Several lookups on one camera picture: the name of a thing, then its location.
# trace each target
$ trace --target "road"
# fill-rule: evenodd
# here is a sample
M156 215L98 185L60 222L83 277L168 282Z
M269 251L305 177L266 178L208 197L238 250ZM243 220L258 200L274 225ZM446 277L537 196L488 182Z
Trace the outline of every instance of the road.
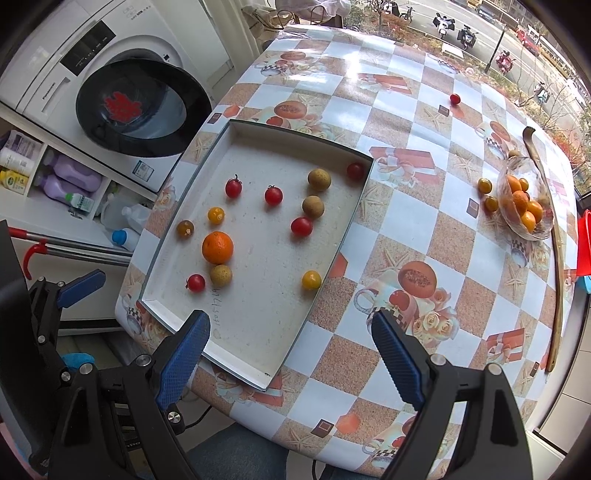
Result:
M500 24L491 24L480 17L470 8L460 7L448 0L409 0L406 4L404 0L398 3L400 10L405 11L407 5L413 8L413 22L411 27L433 36L438 36L437 29L433 25L435 13L447 15L456 20L456 31L449 32L445 41L460 47L457 41L457 32L461 30L464 24L470 26L472 31L476 31L476 44L474 48L468 48L468 53L474 55L484 63L488 63L495 51L496 44L501 36ZM507 78L519 85L524 92L533 94L533 90L539 81L543 81L549 86L552 94L548 102L544 105L544 110L557 118L557 123L564 130L573 129L578 124L577 118L580 113L580 106L574 96L562 88L564 78L558 71L552 67L544 57L534 57L517 40L512 31L507 31L503 36L499 52L509 50L511 58L514 59L513 68L507 74ZM498 71L496 63L492 62L491 68Z

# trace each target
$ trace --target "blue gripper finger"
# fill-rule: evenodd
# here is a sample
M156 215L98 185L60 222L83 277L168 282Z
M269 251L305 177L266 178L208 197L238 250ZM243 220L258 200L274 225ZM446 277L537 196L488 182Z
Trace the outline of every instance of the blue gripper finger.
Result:
M62 287L57 296L57 307L66 309L102 288L107 277L102 270L94 270Z

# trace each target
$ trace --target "tablecloth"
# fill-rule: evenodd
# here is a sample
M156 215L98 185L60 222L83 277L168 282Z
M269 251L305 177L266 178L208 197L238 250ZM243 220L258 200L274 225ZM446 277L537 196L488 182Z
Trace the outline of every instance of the tablecloth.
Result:
M451 106L449 95L462 102ZM297 102L297 119L283 102ZM564 244L564 323L577 232L569 161L539 125L487 83L444 58L394 41L322 27L290 27L214 108L171 173L128 268L116 314L149 351L168 332L138 302L160 237L196 164L230 118L268 122L371 155L374 166L339 261L285 365L266 392L202 359L192 390L274 442L351 471L380 476L415 416L398 395L366 325L372 307L397 308L429 352L458 366L500 364L522 417L544 389L556 301L550 239L526 242L475 188L495 181L510 148L536 129ZM404 275L433 272L429 298L400 303ZM453 410L433 465L442 476L465 406Z

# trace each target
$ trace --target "purple bottle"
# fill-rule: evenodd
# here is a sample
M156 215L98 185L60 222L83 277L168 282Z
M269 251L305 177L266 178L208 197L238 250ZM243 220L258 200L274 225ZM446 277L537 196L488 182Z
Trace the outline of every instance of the purple bottle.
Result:
M45 195L49 198L65 203L66 205L70 204L70 202L66 200L66 194L68 193L80 193L85 197L90 197L90 193L87 191L82 190L76 185L72 185L69 181L59 179L53 174L35 177L33 185L42 188Z
M52 167L55 174L61 179L69 181L87 192L96 192L103 180L100 174L64 154L47 155L43 164Z

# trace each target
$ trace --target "scooter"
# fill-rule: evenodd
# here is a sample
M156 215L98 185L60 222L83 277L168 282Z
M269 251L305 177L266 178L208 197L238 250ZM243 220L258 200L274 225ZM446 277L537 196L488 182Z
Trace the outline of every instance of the scooter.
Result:
M464 25L464 28L457 33L457 39L462 44L463 50L467 50L468 47L472 48L476 44L476 33L470 30L468 25Z
M435 27L437 28L437 31L439 32L439 37L442 40L447 35L448 30L455 31L455 23L456 21L453 18L447 18L445 15L441 16L439 12L436 13L435 18L433 18L433 25L435 25Z
M413 8L408 7L404 13L400 13L399 17L411 24L413 22Z
M513 68L513 60L507 55L499 55L496 58L496 65L499 67L499 70L503 75L507 75L507 73Z
M542 105L543 103L548 102L548 98L550 98L548 90L542 90L535 96L535 101L538 102L539 105Z

